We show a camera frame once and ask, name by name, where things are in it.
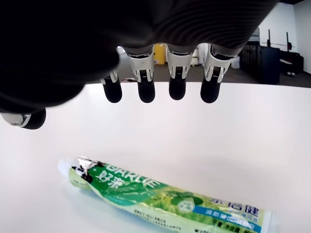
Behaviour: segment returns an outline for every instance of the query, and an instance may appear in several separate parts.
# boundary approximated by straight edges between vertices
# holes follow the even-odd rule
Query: blue label stripe
[[[251,229],[255,232],[258,232],[258,233],[261,232],[261,226],[255,224],[255,223],[252,223],[252,222],[248,222],[245,219],[234,217],[231,214],[228,214],[228,213],[225,213],[225,212],[222,212],[219,210],[213,210],[210,208],[206,208],[206,207],[196,205],[192,212],[198,213],[201,215],[210,216],[210,217],[213,217],[213,218],[216,218],[219,220],[231,222],[231,223],[237,224],[241,227],[249,228],[249,229]]]

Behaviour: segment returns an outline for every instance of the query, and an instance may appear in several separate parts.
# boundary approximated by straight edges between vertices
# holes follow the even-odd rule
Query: black cabinet
[[[262,84],[277,84],[280,77],[280,49],[245,45],[240,67]]]

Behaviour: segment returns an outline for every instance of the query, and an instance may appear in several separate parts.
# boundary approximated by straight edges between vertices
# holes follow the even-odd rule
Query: black fingertip
[[[214,103],[219,95],[220,83],[217,82],[217,77],[212,77],[208,82],[203,78],[201,86],[201,98],[205,103]]]
[[[117,79],[115,83],[112,82],[111,78],[105,79],[106,84],[103,84],[104,91],[107,99],[111,103],[117,103],[122,99],[122,89],[120,80]]]
[[[150,103],[155,99],[155,83],[152,80],[151,82],[144,81],[138,83],[138,94],[141,101],[144,103]]]
[[[36,113],[32,113],[27,125],[25,125],[23,128],[28,130],[39,129],[44,124],[46,115],[47,113],[45,109]]]
[[[186,79],[170,78],[169,93],[173,100],[181,100],[186,93]]]

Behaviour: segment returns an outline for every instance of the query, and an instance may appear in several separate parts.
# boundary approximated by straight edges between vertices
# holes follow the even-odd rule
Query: gray floor
[[[118,73],[121,81],[126,78],[134,78],[129,58],[125,53],[120,55]],[[154,79],[155,82],[169,81],[170,75],[167,65],[155,65]],[[187,82],[201,82],[202,79],[203,79],[203,67],[202,66],[191,67],[187,75]],[[257,82],[246,72],[240,69],[232,69],[230,67],[227,73],[224,75],[223,83],[259,83],[259,82]],[[311,88],[311,75],[300,73],[295,75],[294,77],[289,77],[284,74],[280,74],[279,85]]]

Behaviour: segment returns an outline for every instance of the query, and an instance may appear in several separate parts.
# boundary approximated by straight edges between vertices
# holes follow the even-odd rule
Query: yellow object
[[[165,46],[164,44],[155,44],[154,46],[154,60],[155,64],[165,64]]]

